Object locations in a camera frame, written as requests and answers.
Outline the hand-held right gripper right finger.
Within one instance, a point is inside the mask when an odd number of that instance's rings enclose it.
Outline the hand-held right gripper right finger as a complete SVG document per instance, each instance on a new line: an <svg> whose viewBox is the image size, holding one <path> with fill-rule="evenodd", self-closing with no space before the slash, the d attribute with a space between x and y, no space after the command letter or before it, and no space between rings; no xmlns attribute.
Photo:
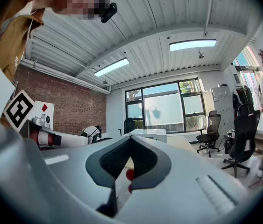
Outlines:
<svg viewBox="0 0 263 224"><path fill-rule="evenodd" d="M171 170L151 189L134 190L113 217L114 224L233 223L249 196L246 188L201 155L139 137L163 151Z"/></svg>

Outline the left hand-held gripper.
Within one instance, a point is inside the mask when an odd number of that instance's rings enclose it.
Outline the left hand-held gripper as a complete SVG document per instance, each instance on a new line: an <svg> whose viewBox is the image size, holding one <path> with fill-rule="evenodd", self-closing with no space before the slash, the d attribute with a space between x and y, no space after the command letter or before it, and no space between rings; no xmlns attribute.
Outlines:
<svg viewBox="0 0 263 224"><path fill-rule="evenodd" d="M35 106L35 102L24 91L21 90L12 99L4 110L4 115L11 125L11 127L19 132L29 115L32 113Z"/></svg>

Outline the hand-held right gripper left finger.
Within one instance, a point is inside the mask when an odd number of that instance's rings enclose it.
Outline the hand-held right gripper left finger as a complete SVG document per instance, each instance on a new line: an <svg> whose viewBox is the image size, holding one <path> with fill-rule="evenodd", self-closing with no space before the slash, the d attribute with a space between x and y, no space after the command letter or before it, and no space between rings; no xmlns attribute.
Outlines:
<svg viewBox="0 0 263 224"><path fill-rule="evenodd" d="M42 152L25 139L25 217L131 217L131 200L118 207L115 184L129 158L129 143L124 137Z"/></svg>

